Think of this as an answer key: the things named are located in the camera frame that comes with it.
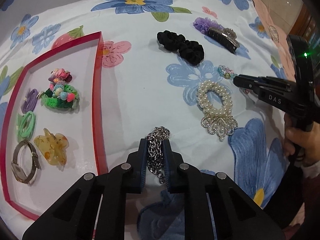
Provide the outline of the person's right forearm sleeve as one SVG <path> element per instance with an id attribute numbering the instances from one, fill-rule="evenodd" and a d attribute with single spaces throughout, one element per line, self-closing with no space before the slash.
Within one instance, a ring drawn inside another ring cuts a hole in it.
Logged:
<path id="1" fill-rule="evenodd" d="M 320 174 L 320 161 L 314 163 L 311 166 L 302 165 L 302 170 L 305 178 L 316 178 Z"/>

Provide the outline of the person's right hand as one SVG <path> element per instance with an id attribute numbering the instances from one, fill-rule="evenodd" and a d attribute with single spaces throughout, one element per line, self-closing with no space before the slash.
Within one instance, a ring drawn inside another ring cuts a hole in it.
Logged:
<path id="1" fill-rule="evenodd" d="M 311 166 L 319 161 L 319 124 L 314 122 L 310 132 L 294 128 L 290 116 L 284 115 L 285 138 L 283 142 L 284 155 L 288 157 L 295 153 L 294 144 L 305 149 L 304 166 Z"/>

